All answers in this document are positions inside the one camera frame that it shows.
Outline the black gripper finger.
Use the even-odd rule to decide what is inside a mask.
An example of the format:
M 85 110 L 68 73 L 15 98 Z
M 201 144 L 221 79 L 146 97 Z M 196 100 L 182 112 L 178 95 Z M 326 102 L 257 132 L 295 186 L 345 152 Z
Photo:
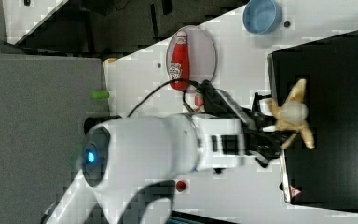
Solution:
M 255 116 L 264 116 L 264 113 L 261 111 L 261 107 L 260 107 L 260 101 L 264 100 L 264 99 L 268 99 L 271 98 L 272 95 L 268 94 L 268 95 L 261 95 L 258 92 L 255 94 L 254 96 L 254 100 L 252 102 L 252 108 L 251 111 Z
M 257 152 L 269 159 L 277 159 L 281 154 L 280 146 L 293 134 L 291 131 L 261 133 L 257 140 Z

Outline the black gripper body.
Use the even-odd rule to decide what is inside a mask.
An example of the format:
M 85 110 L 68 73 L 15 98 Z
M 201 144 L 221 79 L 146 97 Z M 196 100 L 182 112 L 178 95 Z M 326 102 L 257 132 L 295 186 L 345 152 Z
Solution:
M 272 133 L 268 131 L 264 131 L 264 128 L 267 128 L 269 126 L 272 126 L 276 119 L 271 115 L 265 115 L 264 116 L 255 116 L 251 109 L 244 109 L 244 112 L 250 117 L 251 121 L 254 123 L 253 126 L 248 125 L 245 129 L 245 135 L 248 140 L 247 148 L 245 149 L 245 152 L 247 155 L 250 155 L 251 153 L 255 153 L 255 160 L 257 163 L 263 167 L 267 168 L 269 164 L 275 160 L 275 159 L 269 159 L 261 156 L 257 152 L 257 140 L 258 136 L 261 133 Z

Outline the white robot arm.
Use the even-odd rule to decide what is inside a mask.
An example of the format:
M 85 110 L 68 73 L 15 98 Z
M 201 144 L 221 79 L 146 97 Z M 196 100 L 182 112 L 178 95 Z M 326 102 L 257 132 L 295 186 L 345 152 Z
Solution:
M 108 224 L 166 224 L 178 176 L 232 169 L 252 154 L 267 166 L 282 140 L 222 90 L 203 95 L 202 113 L 110 119 L 92 127 L 79 169 L 43 224 L 85 224 L 100 207 Z

